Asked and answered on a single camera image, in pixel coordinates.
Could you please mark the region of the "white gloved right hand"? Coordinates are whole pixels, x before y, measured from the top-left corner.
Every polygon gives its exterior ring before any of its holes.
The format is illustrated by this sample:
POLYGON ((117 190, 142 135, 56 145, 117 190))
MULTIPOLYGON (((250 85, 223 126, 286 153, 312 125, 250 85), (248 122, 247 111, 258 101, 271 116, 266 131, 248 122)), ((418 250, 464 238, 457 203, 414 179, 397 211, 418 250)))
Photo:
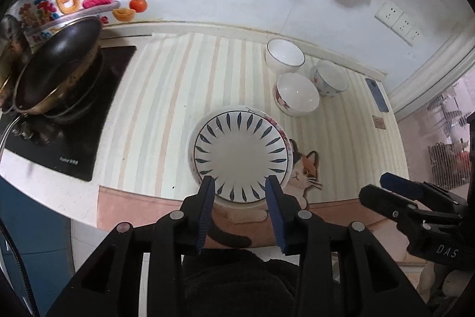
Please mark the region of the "white gloved right hand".
POLYGON ((423 268, 417 291, 423 302, 428 303, 437 293, 444 298, 458 299, 464 292, 473 275, 430 262, 423 268))

